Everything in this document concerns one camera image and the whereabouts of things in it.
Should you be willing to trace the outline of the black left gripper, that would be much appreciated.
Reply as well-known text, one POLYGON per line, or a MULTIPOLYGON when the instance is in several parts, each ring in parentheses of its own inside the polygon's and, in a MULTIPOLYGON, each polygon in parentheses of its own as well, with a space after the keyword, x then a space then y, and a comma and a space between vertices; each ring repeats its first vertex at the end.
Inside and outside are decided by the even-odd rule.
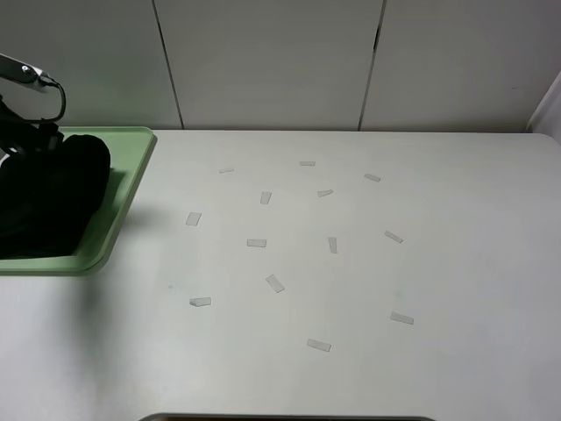
POLYGON ((30 123, 1 98, 1 150, 9 156, 52 154, 60 150, 61 132, 55 123, 30 123))

